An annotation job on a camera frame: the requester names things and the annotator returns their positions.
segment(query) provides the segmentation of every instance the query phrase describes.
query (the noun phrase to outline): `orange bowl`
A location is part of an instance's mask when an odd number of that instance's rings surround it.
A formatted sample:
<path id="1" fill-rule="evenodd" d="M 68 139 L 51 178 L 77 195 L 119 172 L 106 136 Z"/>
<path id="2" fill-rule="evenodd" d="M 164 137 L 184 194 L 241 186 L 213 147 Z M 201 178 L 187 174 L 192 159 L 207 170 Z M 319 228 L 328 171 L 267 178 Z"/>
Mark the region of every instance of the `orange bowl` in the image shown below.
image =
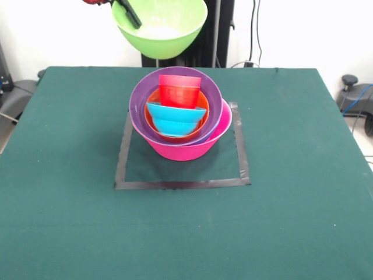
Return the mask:
<path id="1" fill-rule="evenodd" d="M 156 89 L 149 96 L 146 103 L 148 103 L 148 102 L 159 102 L 159 101 L 160 101 L 160 92 L 159 92 L 159 89 Z M 164 140 L 166 140 L 170 143 L 180 144 L 180 143 L 183 143 L 183 142 L 190 141 L 190 140 L 194 139 L 195 137 L 197 137 L 200 133 L 201 128 L 204 126 L 204 124 L 206 123 L 206 121 L 209 117 L 209 113 L 210 113 L 209 102 L 208 102 L 206 96 L 201 91 L 199 91 L 199 93 L 198 93 L 197 107 L 206 109 L 206 113 L 203 116 L 203 118 L 198 122 L 198 125 L 197 125 L 196 129 L 192 133 L 190 133 L 186 136 L 183 136 L 183 137 L 170 137 L 170 136 L 165 136 L 165 135 L 159 133 L 158 130 L 156 129 L 156 127 L 153 124 L 152 115 L 150 115 L 146 104 L 145 104 L 145 120 L 146 120 L 147 124 L 152 128 L 152 130 L 156 134 L 158 134 L 162 139 L 164 139 Z"/>

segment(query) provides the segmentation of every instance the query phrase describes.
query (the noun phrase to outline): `power outlet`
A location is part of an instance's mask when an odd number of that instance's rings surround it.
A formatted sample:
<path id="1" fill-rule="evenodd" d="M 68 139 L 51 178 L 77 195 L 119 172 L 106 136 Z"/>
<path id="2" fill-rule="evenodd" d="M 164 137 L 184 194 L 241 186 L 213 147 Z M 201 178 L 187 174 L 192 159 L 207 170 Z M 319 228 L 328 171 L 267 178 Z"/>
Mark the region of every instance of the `power outlet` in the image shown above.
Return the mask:
<path id="1" fill-rule="evenodd" d="M 254 63 L 252 63 L 252 62 L 245 62 L 244 67 L 254 67 Z"/>

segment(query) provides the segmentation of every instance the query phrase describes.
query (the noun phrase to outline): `green bowl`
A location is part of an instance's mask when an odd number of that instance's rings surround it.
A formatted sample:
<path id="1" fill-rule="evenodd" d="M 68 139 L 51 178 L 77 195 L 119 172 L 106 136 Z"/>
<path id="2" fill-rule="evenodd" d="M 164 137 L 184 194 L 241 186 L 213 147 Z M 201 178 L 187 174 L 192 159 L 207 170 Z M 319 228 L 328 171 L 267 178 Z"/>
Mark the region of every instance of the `green bowl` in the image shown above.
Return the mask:
<path id="1" fill-rule="evenodd" d="M 142 26 L 135 29 L 117 1 L 112 15 L 124 37 L 143 55 L 166 60 L 181 54 L 207 18 L 204 0 L 130 0 Z"/>

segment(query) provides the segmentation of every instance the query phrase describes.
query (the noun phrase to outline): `pink bowl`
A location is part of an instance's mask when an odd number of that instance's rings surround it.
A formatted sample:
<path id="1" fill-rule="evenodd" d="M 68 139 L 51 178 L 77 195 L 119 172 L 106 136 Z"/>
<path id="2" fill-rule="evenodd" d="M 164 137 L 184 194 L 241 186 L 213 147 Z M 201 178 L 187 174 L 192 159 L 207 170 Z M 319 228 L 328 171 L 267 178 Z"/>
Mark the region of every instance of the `pink bowl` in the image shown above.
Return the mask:
<path id="1" fill-rule="evenodd" d="M 232 123 L 232 111 L 229 108 L 228 103 L 224 99 L 222 101 L 223 111 L 221 113 L 219 124 L 217 125 L 214 133 L 212 133 L 210 138 L 207 139 L 204 143 L 191 146 L 170 146 L 161 145 L 153 142 L 146 137 L 144 138 L 150 144 L 150 146 L 152 146 L 153 149 L 156 150 L 157 153 L 159 153 L 166 159 L 177 160 L 179 162 L 197 159 L 203 156 L 219 140 L 219 138 L 224 133 L 226 133 Z"/>

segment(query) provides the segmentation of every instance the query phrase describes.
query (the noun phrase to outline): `table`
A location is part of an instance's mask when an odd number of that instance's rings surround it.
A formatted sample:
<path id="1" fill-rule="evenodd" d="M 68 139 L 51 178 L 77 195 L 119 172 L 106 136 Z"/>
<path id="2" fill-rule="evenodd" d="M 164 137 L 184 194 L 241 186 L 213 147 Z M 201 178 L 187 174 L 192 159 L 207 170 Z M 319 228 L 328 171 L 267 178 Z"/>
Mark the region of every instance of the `table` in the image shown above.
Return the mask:
<path id="1" fill-rule="evenodd" d="M 373 278 L 373 175 L 315 69 L 202 69 L 252 185 L 114 191 L 152 70 L 47 69 L 0 157 L 0 279 Z"/>

